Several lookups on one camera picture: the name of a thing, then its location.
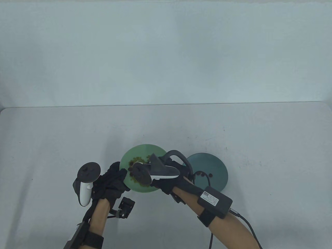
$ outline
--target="dark green plate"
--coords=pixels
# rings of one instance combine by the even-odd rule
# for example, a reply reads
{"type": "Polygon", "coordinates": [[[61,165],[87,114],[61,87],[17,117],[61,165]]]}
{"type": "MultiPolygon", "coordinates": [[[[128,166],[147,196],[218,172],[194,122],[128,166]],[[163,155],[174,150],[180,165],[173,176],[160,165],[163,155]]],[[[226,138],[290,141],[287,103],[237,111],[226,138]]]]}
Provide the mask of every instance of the dark green plate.
{"type": "MultiPolygon", "coordinates": [[[[228,172],[225,164],[216,156],[209,153],[197,153],[188,157],[188,161],[193,167],[193,173],[200,170],[212,174],[210,177],[211,187],[221,192],[228,182],[228,172]]],[[[206,176],[196,175],[195,185],[201,189],[208,186],[206,176]]]]}
{"type": "MultiPolygon", "coordinates": [[[[122,157],[120,161],[120,169],[128,170],[128,168],[135,162],[148,162],[149,156],[153,153],[156,156],[163,156],[166,154],[166,151],[153,144],[141,144],[135,146],[128,150],[122,157]]],[[[127,175],[124,179],[124,184],[131,190],[140,193],[148,193],[157,190],[155,187],[143,186],[139,184],[133,177],[129,175],[129,172],[127,172],[127,175]]]]}

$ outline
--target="white backdrop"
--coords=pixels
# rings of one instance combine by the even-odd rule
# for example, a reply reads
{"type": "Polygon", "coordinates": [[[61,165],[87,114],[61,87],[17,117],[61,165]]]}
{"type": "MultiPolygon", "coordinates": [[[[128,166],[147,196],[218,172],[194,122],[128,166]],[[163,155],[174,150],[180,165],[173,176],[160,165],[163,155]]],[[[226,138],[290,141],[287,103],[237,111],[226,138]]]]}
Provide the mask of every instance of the white backdrop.
{"type": "Polygon", "coordinates": [[[0,3],[0,105],[324,101],[332,3],[0,3]]]}

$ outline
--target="label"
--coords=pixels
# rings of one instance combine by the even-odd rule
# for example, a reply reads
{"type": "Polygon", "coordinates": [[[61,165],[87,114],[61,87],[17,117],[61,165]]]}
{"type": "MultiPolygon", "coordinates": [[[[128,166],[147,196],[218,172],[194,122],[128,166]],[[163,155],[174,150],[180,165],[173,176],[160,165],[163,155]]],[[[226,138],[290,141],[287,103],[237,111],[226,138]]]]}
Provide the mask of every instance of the label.
{"type": "Polygon", "coordinates": [[[201,198],[213,206],[216,206],[219,201],[218,198],[214,197],[213,195],[209,194],[206,191],[203,192],[203,194],[201,195],[201,198]]]}

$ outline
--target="black glove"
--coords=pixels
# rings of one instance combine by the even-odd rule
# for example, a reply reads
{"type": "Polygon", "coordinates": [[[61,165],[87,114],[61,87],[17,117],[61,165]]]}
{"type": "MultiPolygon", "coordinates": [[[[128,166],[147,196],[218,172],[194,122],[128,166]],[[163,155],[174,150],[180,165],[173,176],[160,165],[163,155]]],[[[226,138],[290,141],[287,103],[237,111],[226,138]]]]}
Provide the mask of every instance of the black glove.
{"type": "Polygon", "coordinates": [[[127,170],[119,170],[120,162],[113,163],[105,174],[93,182],[92,200],[107,199],[111,206],[123,192],[130,189],[124,184],[127,170]]]}
{"type": "Polygon", "coordinates": [[[165,194],[169,195],[172,193],[173,188],[181,180],[184,180],[183,177],[186,177],[190,180],[190,171],[187,166],[181,165],[181,164],[177,163],[176,161],[173,161],[171,158],[168,158],[163,163],[167,166],[172,166],[174,168],[177,168],[180,171],[180,175],[177,178],[172,178],[172,179],[153,180],[150,185],[161,189],[165,194]]]}

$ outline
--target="forearm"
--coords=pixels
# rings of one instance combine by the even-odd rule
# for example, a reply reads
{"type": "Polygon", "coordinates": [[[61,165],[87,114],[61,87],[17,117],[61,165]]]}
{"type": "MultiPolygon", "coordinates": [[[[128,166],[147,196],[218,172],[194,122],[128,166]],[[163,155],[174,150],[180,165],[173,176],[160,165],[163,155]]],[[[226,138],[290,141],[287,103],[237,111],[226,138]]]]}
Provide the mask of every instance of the forearm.
{"type": "MultiPolygon", "coordinates": [[[[109,211],[111,209],[110,203],[106,199],[100,199],[98,201],[98,204],[96,206],[95,211],[92,214],[92,217],[90,219],[90,228],[89,231],[93,232],[95,234],[98,234],[100,236],[103,235],[103,231],[105,228],[107,216],[109,214],[109,211]]],[[[79,249],[94,249],[90,246],[81,246],[79,249]]]]}
{"type": "MultiPolygon", "coordinates": [[[[174,187],[173,192],[179,196],[198,216],[204,208],[197,203],[198,197],[174,187]]],[[[215,217],[208,227],[214,236],[228,249],[259,249],[249,230],[232,214],[224,219],[215,217]]]]}

